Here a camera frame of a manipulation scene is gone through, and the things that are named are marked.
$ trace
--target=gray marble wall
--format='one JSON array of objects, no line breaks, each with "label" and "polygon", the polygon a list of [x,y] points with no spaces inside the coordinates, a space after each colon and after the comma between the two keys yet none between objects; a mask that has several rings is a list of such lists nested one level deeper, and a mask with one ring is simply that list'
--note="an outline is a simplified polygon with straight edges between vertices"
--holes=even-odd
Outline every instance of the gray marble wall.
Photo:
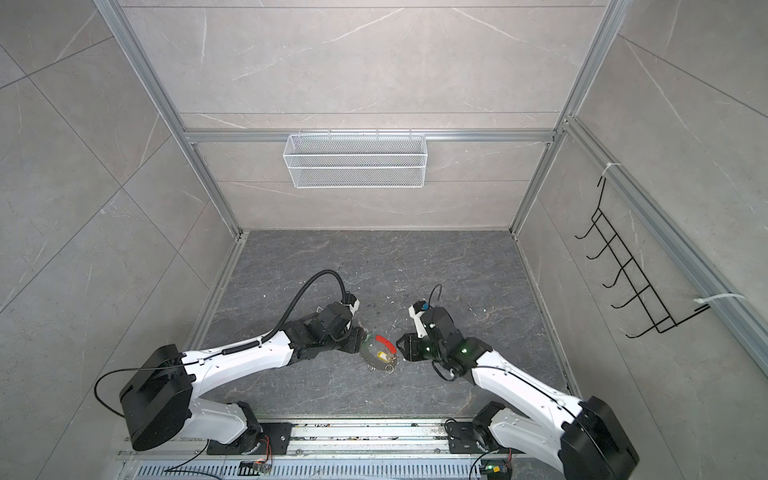
[{"label": "gray marble wall", "polygon": [[768,319],[768,3],[637,0],[579,116]]},{"label": "gray marble wall", "polygon": [[[577,386],[617,412],[647,460],[638,478],[761,478],[768,379],[711,311],[665,333],[626,337],[650,326],[647,315],[636,300],[611,307],[629,300],[631,287],[624,276],[611,289],[603,286],[618,265],[609,253],[586,258],[604,246],[599,235],[575,238],[590,226],[599,177],[593,160],[567,140],[520,236]],[[610,185],[602,207],[673,317],[690,315],[697,291]],[[644,286],[636,271],[630,275]]]},{"label": "gray marble wall", "polygon": [[[764,2],[637,0],[579,112],[680,228],[768,317],[768,47]],[[604,245],[584,240],[600,170],[565,142],[520,242],[585,395],[604,396],[640,453],[638,478],[762,478],[768,380],[705,312],[650,326]],[[603,207],[672,315],[697,291],[610,186]]]},{"label": "gray marble wall", "polygon": [[[551,128],[600,0],[125,0],[189,128]],[[542,144],[429,145],[422,189],[297,190],[276,144],[204,144],[244,228],[505,229]]]},{"label": "gray marble wall", "polygon": [[493,229],[511,223],[544,145],[429,144],[422,188],[296,189],[285,145],[200,144],[246,229]]},{"label": "gray marble wall", "polygon": [[232,239],[90,0],[0,9],[0,478],[100,478],[94,381],[184,343]]}]

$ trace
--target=marble tile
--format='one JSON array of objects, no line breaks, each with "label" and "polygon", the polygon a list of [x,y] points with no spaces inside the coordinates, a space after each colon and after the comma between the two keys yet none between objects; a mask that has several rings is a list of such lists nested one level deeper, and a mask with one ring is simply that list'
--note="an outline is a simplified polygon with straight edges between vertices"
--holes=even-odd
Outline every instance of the marble tile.
[{"label": "marble tile", "polygon": [[197,148],[219,181],[290,182],[283,142],[202,143]]},{"label": "marble tile", "polygon": [[175,253],[118,192],[0,313],[0,477],[41,471]]},{"label": "marble tile", "polygon": [[641,458],[632,478],[682,480],[601,311],[538,200],[519,242],[581,394],[611,406]]},{"label": "marble tile", "polygon": [[[219,181],[291,181],[282,143],[204,143],[199,148]],[[544,144],[429,142],[427,150],[427,181],[530,180]]]},{"label": "marble tile", "polygon": [[[768,455],[768,446],[760,441],[768,423],[768,413],[761,408],[768,396],[768,380],[712,311],[665,333],[626,337],[650,326],[642,305],[635,300],[622,309],[612,308],[611,304],[621,305],[631,298],[631,286],[624,276],[613,288],[602,285],[611,283],[618,265],[609,252],[596,260],[586,258],[604,245],[597,232],[583,240],[575,238],[587,231],[588,217],[600,195],[595,188],[600,169],[591,162],[576,144],[564,144],[540,199],[584,275],[683,476],[759,478]],[[611,185],[601,206],[673,317],[680,321],[692,314],[697,291]],[[617,241],[612,245],[623,248]],[[638,288],[646,284],[635,269],[630,270],[630,278]],[[657,314],[654,310],[660,306],[648,297],[643,298],[651,300],[649,308]],[[739,412],[745,411],[752,412],[749,422],[740,418]]]},{"label": "marble tile", "polygon": [[0,89],[0,310],[120,187],[28,79]]},{"label": "marble tile", "polygon": [[621,34],[768,115],[768,4],[637,0]]},{"label": "marble tile", "polygon": [[426,179],[436,181],[525,180],[533,177],[542,142],[432,142]]},{"label": "marble tile", "polygon": [[[407,306],[440,282],[439,303],[466,336],[476,336],[558,389],[564,379],[509,232],[254,231],[205,339],[230,343],[272,328],[313,273],[335,268],[361,302],[355,318],[396,341],[415,331]],[[323,278],[294,318],[336,301]],[[311,362],[259,372],[216,389],[257,415],[474,415],[496,397],[468,382],[444,382],[428,362],[400,359],[392,374],[370,372],[359,355],[321,353]]]},{"label": "marble tile", "polygon": [[208,202],[179,253],[200,279],[211,287],[232,242],[232,234],[227,225],[221,220],[216,207]]},{"label": "marble tile", "polygon": [[502,113],[559,111],[602,9],[126,14],[183,112]]},{"label": "marble tile", "polygon": [[[176,343],[183,349],[207,294],[208,288],[177,254],[100,375],[141,365],[163,345]],[[117,392],[130,377],[124,373],[104,379],[99,384],[102,399],[118,408]],[[38,478],[106,478],[102,472],[117,453],[114,442],[127,436],[125,422],[88,393]]]},{"label": "marble tile", "polygon": [[2,47],[0,47],[0,87],[24,76],[24,72],[18,67]]},{"label": "marble tile", "polygon": [[173,139],[136,172],[125,191],[177,249],[208,203],[208,194]]},{"label": "marble tile", "polygon": [[768,318],[768,119],[622,38],[580,117]]},{"label": "marble tile", "polygon": [[422,188],[219,185],[244,229],[507,230],[528,182],[428,182]]},{"label": "marble tile", "polygon": [[121,184],[170,136],[114,38],[31,79]]},{"label": "marble tile", "polygon": [[31,74],[112,34],[91,0],[6,0],[0,44]]},{"label": "marble tile", "polygon": [[120,0],[126,7],[561,7],[605,6],[607,0]]},{"label": "marble tile", "polygon": [[558,112],[513,114],[181,114],[187,128],[554,128]]}]

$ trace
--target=keychain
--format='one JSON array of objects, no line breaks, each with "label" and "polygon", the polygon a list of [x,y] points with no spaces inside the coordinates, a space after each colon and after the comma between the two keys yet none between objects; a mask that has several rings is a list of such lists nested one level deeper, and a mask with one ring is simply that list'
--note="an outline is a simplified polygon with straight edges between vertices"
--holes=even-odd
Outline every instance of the keychain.
[{"label": "keychain", "polygon": [[368,362],[369,369],[384,370],[387,373],[395,371],[397,365],[397,350],[395,346],[381,335],[370,334],[360,346],[362,357]]}]

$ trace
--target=cable tie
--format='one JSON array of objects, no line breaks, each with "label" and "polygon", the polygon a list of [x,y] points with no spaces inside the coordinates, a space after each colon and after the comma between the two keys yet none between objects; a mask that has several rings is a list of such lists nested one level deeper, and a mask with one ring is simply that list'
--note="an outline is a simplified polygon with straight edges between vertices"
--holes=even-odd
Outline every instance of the cable tie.
[{"label": "cable tie", "polygon": [[608,171],[608,169],[609,169],[609,168],[611,168],[611,167],[613,167],[614,165],[621,165],[621,164],[612,164],[612,163],[610,163],[610,162],[609,162],[609,163],[607,163],[607,164],[605,164],[605,168],[603,169],[603,173],[602,173],[602,174],[600,174],[600,176],[601,176],[601,177],[605,177],[605,172],[607,172],[607,171]]},{"label": "cable tie", "polygon": [[694,302],[703,305],[712,300],[717,300],[719,298],[726,298],[729,296],[733,298],[741,298],[742,300],[746,300],[746,297],[744,295],[739,295],[738,293],[718,293],[717,295],[708,296],[707,298],[694,298]]}]

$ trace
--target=ventilation grate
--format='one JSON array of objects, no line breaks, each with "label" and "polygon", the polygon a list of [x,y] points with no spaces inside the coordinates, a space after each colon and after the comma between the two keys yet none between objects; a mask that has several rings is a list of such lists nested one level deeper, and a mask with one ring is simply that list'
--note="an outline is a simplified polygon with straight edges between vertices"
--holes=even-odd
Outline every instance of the ventilation grate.
[{"label": "ventilation grate", "polygon": [[[453,480],[454,478],[480,478],[479,466],[472,476],[469,469],[472,458],[384,458],[384,459],[280,459],[266,475],[238,475],[239,460],[194,460],[185,469],[209,473],[223,480],[235,480],[263,476],[273,480],[360,480],[362,478],[387,478],[389,480]],[[165,472],[176,465],[171,461],[145,460],[141,463],[135,480],[200,480],[202,475],[188,472]]]},{"label": "ventilation grate", "polygon": [[421,134],[293,134],[283,158],[297,188],[422,187]]}]

